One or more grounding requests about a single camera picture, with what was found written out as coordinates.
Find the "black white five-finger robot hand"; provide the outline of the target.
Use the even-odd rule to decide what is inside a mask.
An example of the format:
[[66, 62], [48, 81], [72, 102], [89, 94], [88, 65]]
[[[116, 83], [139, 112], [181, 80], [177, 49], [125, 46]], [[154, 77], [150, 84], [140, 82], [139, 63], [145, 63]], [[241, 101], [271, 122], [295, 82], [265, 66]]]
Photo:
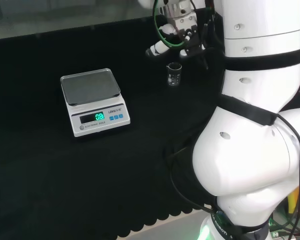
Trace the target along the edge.
[[159, 17], [155, 17], [154, 27], [159, 41], [145, 51], [147, 57], [159, 58], [177, 51], [179, 58], [186, 60], [204, 52], [206, 48], [202, 43], [197, 17], [194, 14], [167, 20], [168, 23], [158, 26]]

